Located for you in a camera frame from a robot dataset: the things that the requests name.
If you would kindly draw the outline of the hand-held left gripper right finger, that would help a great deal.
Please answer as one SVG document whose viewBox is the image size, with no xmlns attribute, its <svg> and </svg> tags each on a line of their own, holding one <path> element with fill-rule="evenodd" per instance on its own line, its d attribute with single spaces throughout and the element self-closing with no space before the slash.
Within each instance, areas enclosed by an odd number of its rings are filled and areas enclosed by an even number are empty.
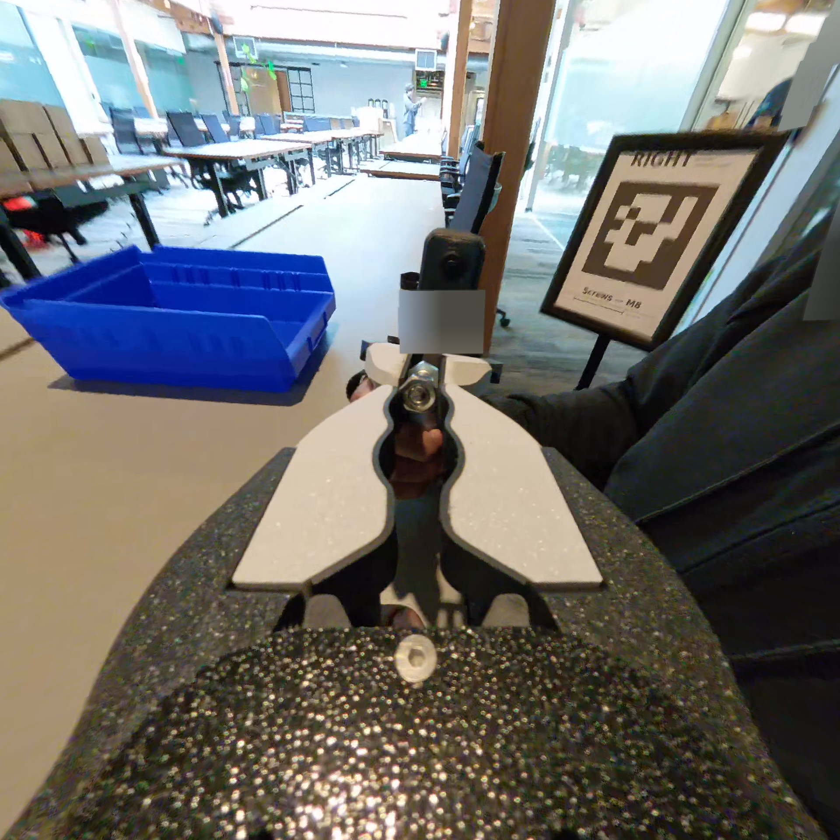
<svg viewBox="0 0 840 840">
<path fill-rule="evenodd" d="M 542 593 L 599 589 L 602 573 L 537 441 L 461 385 L 440 395 L 455 447 L 439 509 L 448 582 L 467 597 L 501 579 Z"/>
</svg>

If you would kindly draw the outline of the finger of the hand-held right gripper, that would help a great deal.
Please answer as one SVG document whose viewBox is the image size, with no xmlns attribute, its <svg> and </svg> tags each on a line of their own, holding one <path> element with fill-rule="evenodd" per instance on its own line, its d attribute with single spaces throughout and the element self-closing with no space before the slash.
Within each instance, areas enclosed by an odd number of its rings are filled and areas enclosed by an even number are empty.
<svg viewBox="0 0 840 840">
<path fill-rule="evenodd" d="M 411 366 L 413 355 L 404 353 L 398 343 L 370 343 L 364 352 L 363 392 L 387 386 L 399 390 Z"/>
<path fill-rule="evenodd" d="M 494 369 L 483 358 L 446 354 L 444 356 L 444 390 L 452 392 L 456 388 L 469 391 L 478 385 L 490 382 Z"/>
</svg>

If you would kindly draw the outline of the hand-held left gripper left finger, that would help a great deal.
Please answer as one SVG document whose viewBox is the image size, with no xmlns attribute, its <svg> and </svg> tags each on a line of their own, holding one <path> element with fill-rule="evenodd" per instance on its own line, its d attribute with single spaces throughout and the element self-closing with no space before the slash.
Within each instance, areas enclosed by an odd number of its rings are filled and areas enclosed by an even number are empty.
<svg viewBox="0 0 840 840">
<path fill-rule="evenodd" d="M 300 441 L 233 572 L 236 590 L 305 592 L 391 537 L 395 499 L 380 456 L 396 394 L 380 385 Z"/>
</svg>

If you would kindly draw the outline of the metal bolt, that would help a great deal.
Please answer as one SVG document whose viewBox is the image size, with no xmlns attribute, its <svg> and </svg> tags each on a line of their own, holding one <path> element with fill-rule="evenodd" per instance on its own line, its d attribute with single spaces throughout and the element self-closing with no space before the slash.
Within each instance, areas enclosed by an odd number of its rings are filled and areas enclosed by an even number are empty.
<svg viewBox="0 0 840 840">
<path fill-rule="evenodd" d="M 419 362 L 407 373 L 400 386 L 402 408 L 415 423 L 433 422 L 438 405 L 439 368 Z"/>
</svg>

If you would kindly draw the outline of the metal hex nut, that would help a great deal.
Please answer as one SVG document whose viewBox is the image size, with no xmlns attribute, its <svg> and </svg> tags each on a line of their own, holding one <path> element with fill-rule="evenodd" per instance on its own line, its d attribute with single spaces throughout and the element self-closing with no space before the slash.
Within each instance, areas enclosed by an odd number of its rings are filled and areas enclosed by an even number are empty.
<svg viewBox="0 0 840 840">
<path fill-rule="evenodd" d="M 400 388 L 402 408 L 412 417 L 435 415 L 438 404 L 437 384 L 428 379 L 411 379 Z"/>
</svg>

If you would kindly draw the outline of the person's right forearm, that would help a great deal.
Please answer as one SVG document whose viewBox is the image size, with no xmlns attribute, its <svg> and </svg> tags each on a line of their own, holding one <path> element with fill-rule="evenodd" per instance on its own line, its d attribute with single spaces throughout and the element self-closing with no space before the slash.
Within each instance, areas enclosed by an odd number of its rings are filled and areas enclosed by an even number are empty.
<svg viewBox="0 0 840 840">
<path fill-rule="evenodd" d="M 483 402 L 521 426 L 540 446 L 556 449 L 595 487 L 605 490 L 648 473 L 645 455 L 630 456 L 679 400 L 666 377 L 641 376 L 552 395 L 486 395 Z"/>
</svg>

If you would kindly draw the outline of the person's right hand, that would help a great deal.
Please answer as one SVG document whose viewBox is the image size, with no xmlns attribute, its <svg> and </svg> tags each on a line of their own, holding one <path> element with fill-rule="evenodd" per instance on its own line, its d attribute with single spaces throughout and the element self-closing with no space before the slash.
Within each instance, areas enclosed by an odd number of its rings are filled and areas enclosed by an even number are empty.
<svg viewBox="0 0 840 840">
<path fill-rule="evenodd" d="M 444 430 L 435 412 L 409 412 L 400 396 L 389 412 L 393 428 L 375 463 L 397 501 L 419 499 L 447 476 Z"/>
</svg>

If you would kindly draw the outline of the black mesh office chair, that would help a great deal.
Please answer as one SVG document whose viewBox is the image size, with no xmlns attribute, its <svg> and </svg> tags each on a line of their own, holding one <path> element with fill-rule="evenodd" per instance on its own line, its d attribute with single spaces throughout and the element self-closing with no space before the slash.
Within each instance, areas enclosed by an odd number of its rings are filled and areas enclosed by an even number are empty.
<svg viewBox="0 0 840 840">
<path fill-rule="evenodd" d="M 478 143 L 469 155 L 462 183 L 453 192 L 445 196 L 445 228 L 481 236 L 481 229 L 494 207 L 497 197 L 498 180 L 504 153 L 489 154 Z M 485 314 L 487 309 L 486 291 L 480 285 L 487 260 L 480 274 L 479 287 L 475 291 L 447 290 L 452 295 L 459 294 L 459 302 L 451 304 L 447 315 L 459 328 L 458 341 L 463 347 L 472 347 L 472 354 L 479 353 L 483 342 Z"/>
</svg>

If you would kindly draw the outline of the framed black white poster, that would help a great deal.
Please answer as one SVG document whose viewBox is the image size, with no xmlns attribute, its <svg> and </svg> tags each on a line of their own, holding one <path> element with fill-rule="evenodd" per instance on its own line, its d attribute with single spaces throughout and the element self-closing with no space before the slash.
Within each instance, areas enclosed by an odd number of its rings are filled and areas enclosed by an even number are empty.
<svg viewBox="0 0 840 840">
<path fill-rule="evenodd" d="M 667 341 L 798 129 L 620 134 L 612 138 L 540 308 L 610 342 Z"/>
</svg>

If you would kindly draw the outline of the person's black jacket torso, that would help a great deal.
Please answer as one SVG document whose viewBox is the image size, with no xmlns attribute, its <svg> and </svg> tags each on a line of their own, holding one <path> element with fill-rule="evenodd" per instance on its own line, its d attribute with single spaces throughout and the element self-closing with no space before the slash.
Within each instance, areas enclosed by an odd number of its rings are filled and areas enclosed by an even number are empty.
<svg viewBox="0 0 840 840">
<path fill-rule="evenodd" d="M 838 838 L 838 322 L 805 320 L 829 225 L 628 371 L 638 441 L 604 492 L 689 588 Z"/>
</svg>

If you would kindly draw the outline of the large blue plastic bin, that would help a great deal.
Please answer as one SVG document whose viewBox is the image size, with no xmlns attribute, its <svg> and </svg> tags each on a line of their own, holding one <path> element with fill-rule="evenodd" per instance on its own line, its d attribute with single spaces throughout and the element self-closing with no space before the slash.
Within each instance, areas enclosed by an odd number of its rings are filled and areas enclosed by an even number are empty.
<svg viewBox="0 0 840 840">
<path fill-rule="evenodd" d="M 322 257 L 131 246 L 2 295 L 78 382 L 285 393 L 336 301 Z"/>
</svg>

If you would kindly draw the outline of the cardboard box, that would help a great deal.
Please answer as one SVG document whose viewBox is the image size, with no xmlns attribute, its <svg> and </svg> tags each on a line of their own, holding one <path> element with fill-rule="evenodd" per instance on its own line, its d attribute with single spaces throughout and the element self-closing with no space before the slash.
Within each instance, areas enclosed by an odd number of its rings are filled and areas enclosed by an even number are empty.
<svg viewBox="0 0 840 840">
<path fill-rule="evenodd" d="M 106 165 L 98 136 L 80 137 L 62 107 L 34 101 L 1 100 L 1 173 L 52 172 Z"/>
</svg>

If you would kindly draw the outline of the wooden support post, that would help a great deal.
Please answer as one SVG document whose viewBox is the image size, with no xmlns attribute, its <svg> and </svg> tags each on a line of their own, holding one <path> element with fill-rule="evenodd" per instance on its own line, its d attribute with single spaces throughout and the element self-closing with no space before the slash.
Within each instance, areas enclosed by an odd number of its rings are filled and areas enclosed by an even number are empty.
<svg viewBox="0 0 840 840">
<path fill-rule="evenodd" d="M 487 153 L 504 153 L 500 195 L 481 229 L 486 258 L 479 281 L 485 292 L 484 347 L 488 355 L 506 265 L 520 181 L 529 149 L 554 1 L 499 1 L 490 51 L 481 139 Z"/>
</svg>

